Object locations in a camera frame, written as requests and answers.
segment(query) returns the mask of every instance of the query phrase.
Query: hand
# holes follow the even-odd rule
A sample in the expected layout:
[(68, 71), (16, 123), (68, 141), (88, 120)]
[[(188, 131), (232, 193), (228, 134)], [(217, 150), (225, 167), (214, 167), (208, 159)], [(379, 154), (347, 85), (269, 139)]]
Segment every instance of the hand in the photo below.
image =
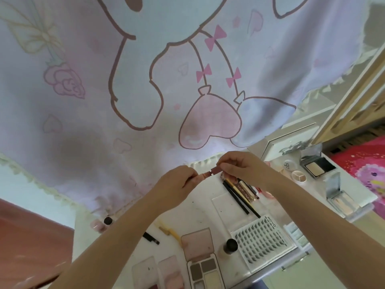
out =
[(148, 195), (155, 201), (160, 213), (175, 208), (205, 178), (195, 169), (181, 165), (164, 174)]
[(220, 165), (225, 178), (237, 183), (240, 178), (263, 190), (268, 190), (270, 183), (279, 177), (277, 172), (250, 152), (230, 151), (223, 155), (217, 165)]

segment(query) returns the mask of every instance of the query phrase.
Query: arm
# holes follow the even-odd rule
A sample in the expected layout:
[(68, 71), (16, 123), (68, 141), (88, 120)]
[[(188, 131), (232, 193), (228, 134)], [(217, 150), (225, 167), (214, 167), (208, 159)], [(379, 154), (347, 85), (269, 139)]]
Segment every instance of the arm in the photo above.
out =
[(269, 191), (347, 288), (383, 288), (385, 248), (375, 240), (249, 152), (228, 152), (218, 165)]
[(162, 213), (179, 205), (204, 179), (179, 166), (157, 182), (146, 196), (91, 244), (50, 289), (110, 289), (119, 277), (148, 226)]

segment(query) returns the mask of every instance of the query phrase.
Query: pink bow pattern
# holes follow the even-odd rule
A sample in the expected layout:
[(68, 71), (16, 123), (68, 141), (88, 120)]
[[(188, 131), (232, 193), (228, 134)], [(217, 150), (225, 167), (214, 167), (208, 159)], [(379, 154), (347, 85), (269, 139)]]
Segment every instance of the pink bow pattern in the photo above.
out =
[(239, 79), (241, 78), (241, 72), (239, 71), (238, 67), (237, 69), (235, 69), (235, 73), (234, 73), (234, 76), (232, 78), (226, 78), (226, 82), (227, 82), (227, 85), (229, 86), (229, 88), (231, 88), (233, 86), (233, 82), (236, 80), (236, 79)]
[(226, 32), (224, 32), (224, 30), (219, 25), (217, 25), (215, 28), (214, 36), (205, 39), (205, 43), (209, 48), (209, 51), (211, 52), (213, 50), (216, 40), (218, 40), (219, 38), (225, 38), (226, 36)]
[(210, 64), (207, 64), (203, 71), (196, 71), (196, 82), (197, 83), (199, 83), (199, 81), (202, 79), (203, 75), (211, 75)]

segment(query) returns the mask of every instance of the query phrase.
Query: white table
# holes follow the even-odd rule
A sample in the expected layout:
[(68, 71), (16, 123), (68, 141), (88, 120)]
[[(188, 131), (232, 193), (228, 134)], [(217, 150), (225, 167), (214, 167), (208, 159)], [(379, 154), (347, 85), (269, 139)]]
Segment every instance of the white table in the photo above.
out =
[[(195, 168), (198, 173), (206, 172), (215, 166), (218, 158), (219, 155), (199, 163), (194, 163), (191, 166)], [(272, 164), (280, 166), (286, 159), (295, 160), (297, 162), (299, 160), (299, 154), (297, 152), (293, 152), (282, 156), (273, 160)], [(338, 166), (335, 171), (332, 171), (332, 173), (333, 172), (341, 173), (341, 188), (346, 191), (361, 207), (363, 207), (363, 209), (355, 214), (353, 218), (349, 219), (349, 221), (353, 221), (355, 218), (359, 218), (369, 212), (373, 208), (371, 203), (376, 199), (376, 196), (362, 186), (358, 180), (351, 177), (347, 172)], [(323, 185), (324, 183), (322, 181), (315, 181), (308, 176), (307, 182), (302, 185), (302, 187), (331, 210), (338, 213), (326, 201), (322, 192), (324, 190)], [(213, 198), (224, 193), (228, 192), (221, 184), (219, 175), (212, 176), (202, 182), (180, 206), (162, 214), (160, 218), (168, 227), (173, 228), (180, 236), (209, 227), (213, 238), (214, 248), (215, 251), (217, 251), (219, 246), (230, 238), (229, 232), (226, 230), (212, 203)], [(269, 212), (279, 224), (288, 224), (291, 221), (276, 201), (274, 202), (273, 200), (263, 198), (262, 196), (261, 202), (263, 204), (267, 204)], [(255, 207), (261, 214), (266, 212), (260, 203), (256, 203)], [(94, 219), (95, 216), (89, 214), (88, 212), (79, 211), (77, 213), (73, 260), (76, 259), (99, 236), (98, 233), (94, 232), (90, 228), (90, 222)], [(133, 265), (141, 262), (142, 260), (154, 256), (156, 262), (158, 263), (165, 258), (176, 255), (186, 288), (188, 288), (189, 277), (186, 261), (183, 250), (178, 245), (176, 240), (171, 236), (166, 236), (154, 225), (151, 225), (147, 229), (147, 232), (159, 240), (160, 245), (156, 245), (154, 242), (148, 242), (146, 239), (141, 238), (115, 286), (117, 288), (133, 288), (131, 268)], [(242, 256), (239, 253), (232, 255), (227, 261), (218, 259), (218, 262), (226, 288), (233, 286), (236, 286), (236, 288), (245, 288), (253, 282), (257, 282), (263, 277), (271, 274), (281, 266), (300, 258), (302, 254), (303, 252), (296, 248), (253, 275), (250, 274)]]

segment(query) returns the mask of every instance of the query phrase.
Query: red blanket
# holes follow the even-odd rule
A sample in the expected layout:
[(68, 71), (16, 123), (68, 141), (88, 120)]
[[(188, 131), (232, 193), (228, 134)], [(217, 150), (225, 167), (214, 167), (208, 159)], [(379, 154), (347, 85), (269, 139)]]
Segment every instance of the red blanket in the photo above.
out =
[(378, 196), (374, 211), (385, 219), (385, 136), (353, 146), (331, 158)]

